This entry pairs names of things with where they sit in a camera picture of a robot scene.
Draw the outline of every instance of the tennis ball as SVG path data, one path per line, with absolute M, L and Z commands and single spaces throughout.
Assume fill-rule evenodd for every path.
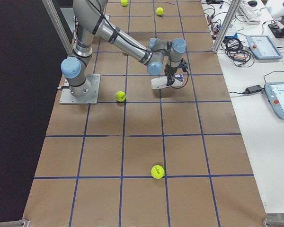
M 163 8 L 162 7 L 158 7 L 156 9 L 156 13 L 157 13 L 158 16 L 162 16 L 163 15 Z
M 164 176 L 164 169 L 162 166 L 155 165 L 151 168 L 151 175 L 155 179 L 161 179 Z
M 128 1 L 127 1 L 127 0 L 121 0 L 121 5 L 127 6 L 127 4 L 128 4 Z
M 126 99 L 126 94 L 123 91 L 118 91 L 115 94 L 115 98 L 118 102 L 123 102 Z

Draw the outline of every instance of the keyboard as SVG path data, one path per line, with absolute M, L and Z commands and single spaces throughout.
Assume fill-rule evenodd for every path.
M 258 25 L 261 20 L 258 15 L 252 10 L 252 7 L 247 3 L 241 3 L 238 9 L 239 13 L 244 16 L 247 24 Z

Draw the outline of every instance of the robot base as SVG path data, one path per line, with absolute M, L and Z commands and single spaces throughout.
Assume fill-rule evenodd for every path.
M 75 97 L 71 94 L 68 88 L 63 89 L 59 103 L 62 105 L 97 104 L 101 75 L 100 74 L 86 75 L 86 79 L 88 79 L 91 82 L 90 91 L 86 95 L 81 97 Z M 64 85 L 65 86 L 69 85 L 67 80 L 65 80 Z

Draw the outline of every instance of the blue joint cap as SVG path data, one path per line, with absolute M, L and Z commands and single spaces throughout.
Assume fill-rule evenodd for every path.
M 81 71 L 81 63 L 75 57 L 64 59 L 61 63 L 61 71 L 67 79 L 73 79 Z
M 154 46 L 156 41 L 157 41 L 156 38 L 151 38 L 150 39 L 150 44 L 148 44 L 148 48 L 152 49 L 152 47 Z
M 161 73 L 163 64 L 161 62 L 153 62 L 147 66 L 147 71 L 152 76 L 157 76 Z
M 174 48 L 175 51 L 178 53 L 184 53 L 185 48 L 186 48 L 186 42 L 182 38 L 177 38 L 172 41 L 172 47 Z

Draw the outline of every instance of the black mouse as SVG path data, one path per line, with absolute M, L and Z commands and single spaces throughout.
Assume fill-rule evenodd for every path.
M 255 7 L 257 5 L 257 1 L 252 0 L 247 2 L 250 6 Z

